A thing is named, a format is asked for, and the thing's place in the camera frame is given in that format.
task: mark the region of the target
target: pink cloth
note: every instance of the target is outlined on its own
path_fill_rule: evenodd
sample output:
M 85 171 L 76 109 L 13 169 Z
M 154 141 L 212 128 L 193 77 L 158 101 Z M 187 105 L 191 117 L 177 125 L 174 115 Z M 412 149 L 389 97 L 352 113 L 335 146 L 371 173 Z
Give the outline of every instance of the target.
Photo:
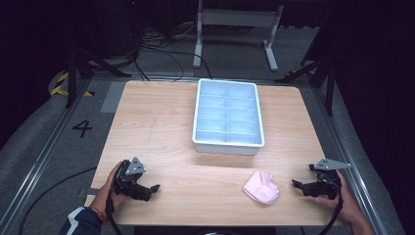
M 278 187 L 271 182 L 272 174 L 266 171 L 255 171 L 243 190 L 255 201 L 271 205 L 278 198 Z

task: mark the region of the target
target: wrist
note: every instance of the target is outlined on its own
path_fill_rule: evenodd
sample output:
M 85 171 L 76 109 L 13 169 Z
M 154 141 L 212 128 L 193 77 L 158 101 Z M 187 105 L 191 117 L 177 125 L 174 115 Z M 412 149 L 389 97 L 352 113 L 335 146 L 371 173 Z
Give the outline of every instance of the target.
M 97 208 L 91 208 L 91 207 L 89 207 L 89 209 L 91 209 L 95 214 L 97 214 L 97 216 L 100 218 L 102 222 L 108 221 L 107 214 L 105 213 L 105 211 L 101 211 Z

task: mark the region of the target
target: table leg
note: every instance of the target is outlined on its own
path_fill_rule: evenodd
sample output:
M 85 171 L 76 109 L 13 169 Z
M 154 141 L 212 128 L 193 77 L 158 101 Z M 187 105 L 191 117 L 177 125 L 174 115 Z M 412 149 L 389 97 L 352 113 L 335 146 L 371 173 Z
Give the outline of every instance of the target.
M 195 58 L 193 59 L 193 67 L 198 69 L 201 67 L 202 56 L 202 5 L 203 1 L 199 0 L 198 7 L 198 38 L 196 39 Z
M 271 34 L 269 36 L 269 39 L 263 41 L 263 47 L 265 49 L 266 57 L 268 58 L 268 63 L 272 71 L 278 70 L 277 62 L 275 60 L 274 53 L 272 52 L 272 43 L 274 42 L 275 34 L 278 29 L 278 24 L 283 14 L 283 8 L 284 6 L 278 7 L 278 10 L 275 14 L 275 17 L 272 23 Z

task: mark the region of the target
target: yellow tape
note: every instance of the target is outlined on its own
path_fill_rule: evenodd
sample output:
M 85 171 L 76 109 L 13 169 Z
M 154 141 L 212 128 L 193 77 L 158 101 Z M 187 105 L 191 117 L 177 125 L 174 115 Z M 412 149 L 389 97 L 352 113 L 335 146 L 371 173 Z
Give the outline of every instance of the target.
M 51 95 L 69 95 L 68 91 L 64 91 L 61 90 L 62 85 L 65 82 L 65 79 L 67 79 L 69 77 L 69 73 L 67 71 L 64 71 L 64 73 L 62 73 L 62 75 L 59 77 L 58 82 L 56 82 L 55 87 L 52 89 L 51 91 Z M 85 93 L 83 94 L 83 96 L 94 96 L 95 92 L 93 91 L 85 91 Z

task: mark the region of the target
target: sleeve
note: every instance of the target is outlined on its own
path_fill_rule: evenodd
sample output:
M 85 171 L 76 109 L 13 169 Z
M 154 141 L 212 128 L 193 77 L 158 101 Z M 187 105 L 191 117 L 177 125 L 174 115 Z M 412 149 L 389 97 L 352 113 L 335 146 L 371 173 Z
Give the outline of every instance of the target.
M 61 228 L 60 235 L 97 234 L 101 233 L 103 222 L 89 208 L 80 207 L 68 215 L 68 219 Z

